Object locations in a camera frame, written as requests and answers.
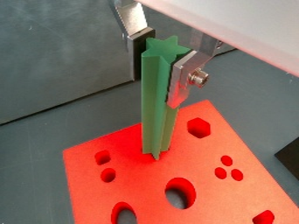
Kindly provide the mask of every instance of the gray wall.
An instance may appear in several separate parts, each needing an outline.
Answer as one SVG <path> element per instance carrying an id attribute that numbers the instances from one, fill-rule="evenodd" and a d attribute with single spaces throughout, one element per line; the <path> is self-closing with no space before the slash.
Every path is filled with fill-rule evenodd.
<path id="1" fill-rule="evenodd" d="M 156 37 L 191 28 L 144 9 Z M 0 0 L 0 123 L 129 81 L 121 32 L 105 0 Z"/>

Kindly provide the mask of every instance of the black object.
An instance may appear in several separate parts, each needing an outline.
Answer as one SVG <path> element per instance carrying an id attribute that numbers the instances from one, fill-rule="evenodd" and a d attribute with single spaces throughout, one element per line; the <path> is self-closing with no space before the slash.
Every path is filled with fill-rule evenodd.
<path id="1" fill-rule="evenodd" d="M 299 137 L 275 154 L 275 157 L 299 180 Z"/>

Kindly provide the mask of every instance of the screw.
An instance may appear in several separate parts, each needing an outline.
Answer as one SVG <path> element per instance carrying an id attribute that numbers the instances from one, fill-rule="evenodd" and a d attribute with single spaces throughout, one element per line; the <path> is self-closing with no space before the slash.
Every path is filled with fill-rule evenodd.
<path id="1" fill-rule="evenodd" d="M 188 78 L 189 84 L 196 85 L 199 88 L 201 88 L 208 81 L 209 75 L 203 72 L 200 68 L 197 68 L 192 73 L 189 73 Z"/>

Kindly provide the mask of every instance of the circular hole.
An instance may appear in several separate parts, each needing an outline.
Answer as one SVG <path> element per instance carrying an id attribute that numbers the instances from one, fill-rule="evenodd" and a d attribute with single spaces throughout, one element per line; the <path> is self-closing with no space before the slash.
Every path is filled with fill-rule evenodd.
<path id="1" fill-rule="evenodd" d="M 216 177 L 219 178 L 219 179 L 224 179 L 228 175 L 227 175 L 227 171 L 223 169 L 223 168 L 220 168 L 220 167 L 217 167 L 216 169 L 215 169 L 215 175 L 216 175 Z"/>
<path id="2" fill-rule="evenodd" d="M 96 159 L 97 165 L 105 164 L 110 160 L 108 151 L 106 150 L 100 151 L 94 155 L 94 159 Z"/>
<path id="3" fill-rule="evenodd" d="M 232 165 L 232 158 L 229 156 L 223 156 L 220 158 L 220 162 L 225 165 L 225 166 L 231 166 Z"/>
<path id="4" fill-rule="evenodd" d="M 104 182 L 109 183 L 116 178 L 116 171 L 110 168 L 106 168 L 101 174 L 100 178 Z"/>
<path id="5" fill-rule="evenodd" d="M 231 177 L 236 180 L 240 181 L 243 179 L 243 172 L 237 169 L 233 169 L 231 171 Z"/>
<path id="6" fill-rule="evenodd" d="M 136 224 L 136 213 L 133 208 L 125 203 L 116 203 L 112 214 L 110 214 L 112 224 Z"/>
<path id="7" fill-rule="evenodd" d="M 165 186 L 164 194 L 171 205 L 179 209 L 191 207 L 196 199 L 195 188 L 185 178 L 173 178 Z"/>

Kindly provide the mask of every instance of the gray table surface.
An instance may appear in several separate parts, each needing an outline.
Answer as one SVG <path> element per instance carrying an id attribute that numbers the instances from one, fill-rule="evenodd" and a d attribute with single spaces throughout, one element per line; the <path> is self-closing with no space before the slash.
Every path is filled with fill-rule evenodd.
<path id="1" fill-rule="evenodd" d="M 275 158 L 299 136 L 299 79 L 240 51 L 205 71 L 183 106 L 211 100 L 299 205 L 299 181 Z M 140 81 L 0 126 L 0 223 L 73 223 L 61 152 L 138 122 Z"/>

